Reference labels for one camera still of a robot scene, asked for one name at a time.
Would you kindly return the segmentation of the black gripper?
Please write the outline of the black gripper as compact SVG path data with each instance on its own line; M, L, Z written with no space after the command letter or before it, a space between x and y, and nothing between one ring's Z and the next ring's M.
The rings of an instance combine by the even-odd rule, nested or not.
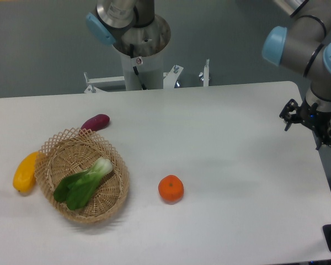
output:
M316 150L323 145L331 148L331 112L320 112L317 107L317 103L310 106L307 102L303 102L299 107L294 99L290 99L279 117L284 120L285 131L288 131L292 124L298 123L312 130L317 137Z

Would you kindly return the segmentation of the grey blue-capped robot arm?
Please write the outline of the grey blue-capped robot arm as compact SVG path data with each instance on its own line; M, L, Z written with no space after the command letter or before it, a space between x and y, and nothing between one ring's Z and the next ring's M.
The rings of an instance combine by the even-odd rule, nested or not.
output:
M331 1L277 1L293 18L291 28L277 26L267 36L262 57L311 81L302 104L290 100L280 113L286 127L301 124L318 147L331 147ZM154 12L154 1L99 1L87 14L89 31L120 55L126 89L173 89L182 72L163 73L162 53L170 41L168 23Z

